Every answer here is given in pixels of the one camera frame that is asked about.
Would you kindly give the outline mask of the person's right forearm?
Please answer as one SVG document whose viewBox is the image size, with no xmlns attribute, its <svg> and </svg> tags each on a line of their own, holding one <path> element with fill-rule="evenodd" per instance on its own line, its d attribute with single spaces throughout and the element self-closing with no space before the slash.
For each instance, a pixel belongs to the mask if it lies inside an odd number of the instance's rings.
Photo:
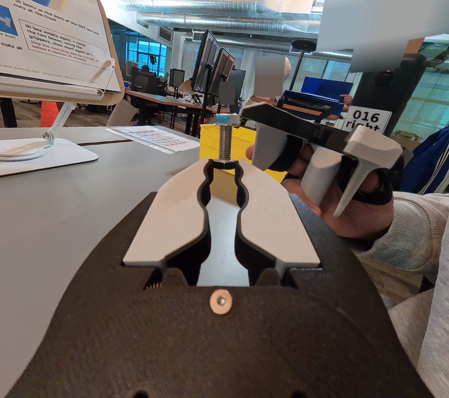
<svg viewBox="0 0 449 398">
<path fill-rule="evenodd" d="M 393 192 L 394 218 L 371 249 L 354 253 L 397 269 L 423 274 L 435 283 L 449 215 L 448 194 Z"/>
</svg>

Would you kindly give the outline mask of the black disc floor lamp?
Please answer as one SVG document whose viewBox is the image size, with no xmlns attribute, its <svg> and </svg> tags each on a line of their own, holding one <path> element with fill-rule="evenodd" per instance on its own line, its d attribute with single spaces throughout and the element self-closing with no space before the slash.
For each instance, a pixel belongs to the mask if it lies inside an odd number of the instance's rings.
<svg viewBox="0 0 449 398">
<path fill-rule="evenodd" d="M 316 48 L 317 48 L 317 42 L 314 40 L 294 40 L 291 42 L 290 53 L 298 53 L 299 60 L 297 62 L 297 65 L 296 65 L 296 68 L 295 68 L 295 71 L 294 71 L 294 74 L 293 74 L 293 77 L 292 77 L 292 80 L 290 83 L 289 91 L 293 90 L 304 54 L 306 52 L 312 53 L 312 52 L 316 51 Z"/>
</svg>

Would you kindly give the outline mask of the orange traffic cone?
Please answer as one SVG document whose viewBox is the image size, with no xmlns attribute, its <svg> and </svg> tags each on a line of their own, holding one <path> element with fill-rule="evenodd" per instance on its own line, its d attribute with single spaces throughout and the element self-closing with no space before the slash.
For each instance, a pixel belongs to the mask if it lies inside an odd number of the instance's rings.
<svg viewBox="0 0 449 398">
<path fill-rule="evenodd" d="M 41 111 L 40 111 L 40 127 L 50 128 L 54 124 L 58 114 L 59 114 L 59 103 L 42 101 Z"/>
</svg>

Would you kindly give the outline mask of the steel hex bolt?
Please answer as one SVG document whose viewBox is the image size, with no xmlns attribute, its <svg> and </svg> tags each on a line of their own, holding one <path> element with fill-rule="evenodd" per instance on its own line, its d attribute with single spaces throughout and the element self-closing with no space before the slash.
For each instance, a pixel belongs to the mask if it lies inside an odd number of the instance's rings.
<svg viewBox="0 0 449 398">
<path fill-rule="evenodd" d="M 235 160 L 231 157 L 233 126 L 230 124 L 216 125 L 219 129 L 218 157 L 213 160 L 214 168 L 219 170 L 234 170 Z"/>
</svg>

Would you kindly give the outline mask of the laminated paper sheet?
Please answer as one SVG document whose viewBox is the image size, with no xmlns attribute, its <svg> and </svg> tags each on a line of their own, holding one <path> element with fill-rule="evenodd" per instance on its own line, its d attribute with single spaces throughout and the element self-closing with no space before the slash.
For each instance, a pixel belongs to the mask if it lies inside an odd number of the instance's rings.
<svg viewBox="0 0 449 398">
<path fill-rule="evenodd" d="M 126 137 L 167 154 L 175 154 L 200 147 L 197 139 L 190 140 L 157 126 L 106 127 L 106 131 Z"/>
</svg>

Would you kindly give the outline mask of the person's right hand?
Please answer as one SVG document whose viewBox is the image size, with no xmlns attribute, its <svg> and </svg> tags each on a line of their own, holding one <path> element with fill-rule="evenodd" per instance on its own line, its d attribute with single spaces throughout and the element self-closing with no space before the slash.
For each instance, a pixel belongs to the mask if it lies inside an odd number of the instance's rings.
<svg viewBox="0 0 449 398">
<path fill-rule="evenodd" d="M 306 143 L 288 170 L 293 178 L 283 180 L 282 186 L 290 194 L 297 195 L 337 235 L 369 242 L 382 237 L 388 231 L 394 218 L 393 199 L 380 206 L 351 200 L 344 212 L 339 217 L 334 217 L 334 211 L 343 194 L 338 186 L 337 177 L 334 177 L 320 206 L 310 201 L 302 189 L 301 181 L 312 155 L 313 149 Z"/>
</svg>

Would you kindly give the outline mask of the yellow plastic bin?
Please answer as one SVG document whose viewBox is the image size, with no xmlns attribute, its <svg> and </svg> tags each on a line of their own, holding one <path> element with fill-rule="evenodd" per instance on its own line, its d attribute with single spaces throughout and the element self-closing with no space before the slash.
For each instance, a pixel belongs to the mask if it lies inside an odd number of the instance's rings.
<svg viewBox="0 0 449 398">
<path fill-rule="evenodd" d="M 232 147 L 231 147 L 231 157 L 235 161 L 239 159 L 244 159 L 247 162 L 251 161 L 246 157 L 246 149 L 255 143 L 256 131 L 253 129 L 248 129 L 244 127 L 233 128 L 232 135 Z M 220 142 L 220 127 L 213 124 L 205 124 L 201 126 L 200 131 L 200 149 L 199 149 L 199 159 L 217 159 L 219 153 L 219 142 Z M 213 186 L 218 182 L 218 178 L 227 176 L 232 179 L 232 184 L 235 185 L 234 178 L 235 170 L 218 170 L 214 169 L 214 179 L 211 181 Z M 267 169 L 265 173 L 275 179 L 278 183 L 281 183 L 285 176 L 286 171 L 278 172 L 274 170 Z"/>
</svg>

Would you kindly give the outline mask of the blue track jacket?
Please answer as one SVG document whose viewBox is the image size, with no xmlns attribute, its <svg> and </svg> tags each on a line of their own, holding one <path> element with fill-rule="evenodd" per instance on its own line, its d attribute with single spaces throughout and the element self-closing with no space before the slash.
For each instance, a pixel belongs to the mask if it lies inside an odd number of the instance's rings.
<svg viewBox="0 0 449 398">
<path fill-rule="evenodd" d="M 405 167 L 400 192 L 418 195 L 443 193 L 448 186 L 449 127 L 430 135 L 413 151 Z"/>
</svg>

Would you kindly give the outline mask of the person's grey sweatshirt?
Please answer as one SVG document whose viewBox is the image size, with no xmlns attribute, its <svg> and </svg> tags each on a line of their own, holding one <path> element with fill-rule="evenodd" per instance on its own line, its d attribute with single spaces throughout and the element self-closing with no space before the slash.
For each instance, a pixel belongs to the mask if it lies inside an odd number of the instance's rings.
<svg viewBox="0 0 449 398">
<path fill-rule="evenodd" d="M 396 334 L 433 397 L 448 397 L 448 244 L 443 244 L 436 284 L 390 311 Z"/>
</svg>

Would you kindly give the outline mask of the background work table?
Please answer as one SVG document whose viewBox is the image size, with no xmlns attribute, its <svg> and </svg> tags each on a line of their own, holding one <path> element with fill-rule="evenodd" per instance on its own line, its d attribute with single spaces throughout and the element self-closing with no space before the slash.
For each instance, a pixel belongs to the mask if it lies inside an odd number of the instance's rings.
<svg viewBox="0 0 449 398">
<path fill-rule="evenodd" d="M 163 113 L 170 113 L 170 129 L 175 129 L 176 116 L 178 114 L 186 115 L 185 134 L 196 137 L 199 134 L 200 125 L 206 122 L 206 117 L 211 114 L 224 112 L 229 113 L 229 109 L 220 106 L 206 106 L 203 110 L 202 105 L 184 102 L 181 99 L 158 96 L 148 93 L 140 93 L 131 90 L 125 90 L 125 95 L 141 102 L 151 102 L 158 105 L 158 110 L 163 107 Z"/>
</svg>

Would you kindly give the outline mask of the instruction sheet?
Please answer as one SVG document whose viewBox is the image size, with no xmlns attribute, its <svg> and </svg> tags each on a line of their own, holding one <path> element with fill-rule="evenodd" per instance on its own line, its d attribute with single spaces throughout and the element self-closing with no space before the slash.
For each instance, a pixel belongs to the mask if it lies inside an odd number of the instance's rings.
<svg viewBox="0 0 449 398">
<path fill-rule="evenodd" d="M 97 0 L 0 0 L 1 75 L 118 93 Z"/>
</svg>

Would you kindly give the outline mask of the white document stand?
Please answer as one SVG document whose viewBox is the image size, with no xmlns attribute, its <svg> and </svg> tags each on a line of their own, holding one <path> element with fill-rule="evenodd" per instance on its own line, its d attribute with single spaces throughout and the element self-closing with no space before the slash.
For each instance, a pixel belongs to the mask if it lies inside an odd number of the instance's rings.
<svg viewBox="0 0 449 398">
<path fill-rule="evenodd" d="M 1 140 L 1 177 L 86 164 L 98 160 L 98 155 L 93 152 L 69 140 L 59 138 L 59 133 L 77 103 L 108 106 L 119 103 L 124 97 L 124 81 L 110 27 L 100 0 L 97 2 L 110 51 L 110 57 L 106 60 L 106 65 L 112 69 L 109 80 L 115 78 L 118 81 L 119 92 L 108 90 L 109 83 L 104 88 L 91 88 L 1 75 L 1 98 L 25 98 L 64 103 L 52 126 L 40 138 Z"/>
</svg>

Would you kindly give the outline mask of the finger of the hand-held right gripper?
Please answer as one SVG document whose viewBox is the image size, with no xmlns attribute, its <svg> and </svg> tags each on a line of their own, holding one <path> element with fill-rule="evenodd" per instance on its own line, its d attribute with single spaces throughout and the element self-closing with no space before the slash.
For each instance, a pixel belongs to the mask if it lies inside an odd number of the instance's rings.
<svg viewBox="0 0 449 398">
<path fill-rule="evenodd" d="M 304 142 L 316 143 L 315 123 L 268 103 L 245 106 L 240 111 L 240 117 L 256 123 L 251 162 L 262 171 L 271 169 L 281 156 L 287 145 L 288 136 L 293 136 L 295 145 L 299 145 L 300 148 Z"/>
</svg>

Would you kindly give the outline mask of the blue plastic bin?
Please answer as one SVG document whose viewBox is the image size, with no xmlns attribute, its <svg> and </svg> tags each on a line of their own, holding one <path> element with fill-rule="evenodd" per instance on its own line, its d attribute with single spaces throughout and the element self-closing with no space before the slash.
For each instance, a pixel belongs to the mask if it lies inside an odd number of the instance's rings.
<svg viewBox="0 0 449 398">
<path fill-rule="evenodd" d="M 320 103 L 332 108 L 332 115 L 340 116 L 343 110 L 345 95 L 349 95 L 353 83 L 337 80 L 325 80 L 313 77 L 305 77 L 301 87 L 301 93 L 321 97 Z"/>
</svg>

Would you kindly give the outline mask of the grey desk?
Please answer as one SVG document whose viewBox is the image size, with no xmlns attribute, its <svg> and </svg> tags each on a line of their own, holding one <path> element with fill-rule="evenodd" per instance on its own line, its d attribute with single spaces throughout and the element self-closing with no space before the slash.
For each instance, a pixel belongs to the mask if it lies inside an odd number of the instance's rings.
<svg viewBox="0 0 449 398">
<path fill-rule="evenodd" d="M 1 178 L 1 397 L 90 252 L 149 193 L 199 159 L 199 148 L 166 154 L 102 127 L 63 128 L 60 137 L 98 160 Z"/>
</svg>

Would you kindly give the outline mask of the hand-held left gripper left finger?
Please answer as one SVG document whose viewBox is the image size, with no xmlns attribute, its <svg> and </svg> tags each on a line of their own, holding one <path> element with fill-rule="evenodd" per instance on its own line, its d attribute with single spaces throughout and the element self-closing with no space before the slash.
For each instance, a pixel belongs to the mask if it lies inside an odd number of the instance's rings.
<svg viewBox="0 0 449 398">
<path fill-rule="evenodd" d="M 164 183 L 123 263 L 164 264 L 200 242 L 209 230 L 206 206 L 213 176 L 213 160 L 203 158 Z"/>
</svg>

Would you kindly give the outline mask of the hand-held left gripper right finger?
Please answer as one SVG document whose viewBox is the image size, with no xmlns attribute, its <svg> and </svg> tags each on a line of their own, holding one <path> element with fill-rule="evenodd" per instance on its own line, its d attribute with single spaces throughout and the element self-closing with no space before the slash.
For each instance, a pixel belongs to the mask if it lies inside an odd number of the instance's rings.
<svg viewBox="0 0 449 398">
<path fill-rule="evenodd" d="M 290 194 L 274 178 L 241 159 L 235 163 L 244 243 L 276 264 L 320 264 Z"/>
</svg>

